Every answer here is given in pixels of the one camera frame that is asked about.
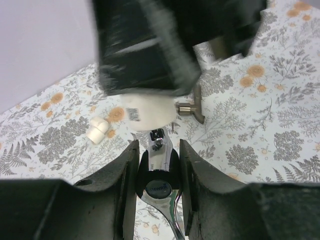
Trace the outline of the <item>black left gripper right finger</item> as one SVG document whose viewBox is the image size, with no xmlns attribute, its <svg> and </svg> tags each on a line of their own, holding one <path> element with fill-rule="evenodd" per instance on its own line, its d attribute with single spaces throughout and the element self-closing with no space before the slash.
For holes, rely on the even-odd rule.
<svg viewBox="0 0 320 240">
<path fill-rule="evenodd" d="M 317 183 L 242 183 L 180 141 L 185 234 L 191 240 L 317 240 Z"/>
</svg>

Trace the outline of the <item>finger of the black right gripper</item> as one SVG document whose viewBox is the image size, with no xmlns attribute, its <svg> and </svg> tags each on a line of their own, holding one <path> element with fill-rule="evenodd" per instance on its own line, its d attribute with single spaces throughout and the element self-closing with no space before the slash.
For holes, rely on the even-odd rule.
<svg viewBox="0 0 320 240">
<path fill-rule="evenodd" d="M 246 57 L 262 24 L 265 0 L 164 0 L 189 51 L 211 40 L 218 58 Z"/>
<path fill-rule="evenodd" d="M 188 95 L 201 75 L 174 0 L 93 0 L 98 80 L 109 96 Z"/>
</svg>

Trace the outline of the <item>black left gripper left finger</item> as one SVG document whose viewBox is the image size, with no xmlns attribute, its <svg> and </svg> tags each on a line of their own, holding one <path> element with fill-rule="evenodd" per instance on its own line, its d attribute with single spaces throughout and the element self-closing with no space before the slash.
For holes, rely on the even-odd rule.
<svg viewBox="0 0 320 240">
<path fill-rule="evenodd" d="M 133 239 L 139 161 L 134 140 L 112 162 L 73 185 L 62 179 L 2 180 L 1 239 Z"/>
</svg>

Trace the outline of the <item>white elbow fitting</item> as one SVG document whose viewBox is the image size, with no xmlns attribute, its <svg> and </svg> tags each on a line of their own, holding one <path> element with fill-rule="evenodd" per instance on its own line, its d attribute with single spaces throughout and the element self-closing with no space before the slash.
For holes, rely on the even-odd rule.
<svg viewBox="0 0 320 240">
<path fill-rule="evenodd" d="M 152 94 L 122 94 L 128 124 L 134 131 L 151 131 L 169 125 L 177 117 L 174 99 Z"/>
</svg>

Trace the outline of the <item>white elbow fitting left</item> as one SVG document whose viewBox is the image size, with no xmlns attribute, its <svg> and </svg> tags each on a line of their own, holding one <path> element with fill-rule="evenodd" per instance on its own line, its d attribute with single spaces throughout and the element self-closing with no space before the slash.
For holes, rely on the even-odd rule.
<svg viewBox="0 0 320 240">
<path fill-rule="evenodd" d="M 101 141 L 105 138 L 107 131 L 109 130 L 109 123 L 99 117 L 93 117 L 89 121 L 89 129 L 86 133 L 86 137 L 95 145 L 101 143 Z"/>
</svg>

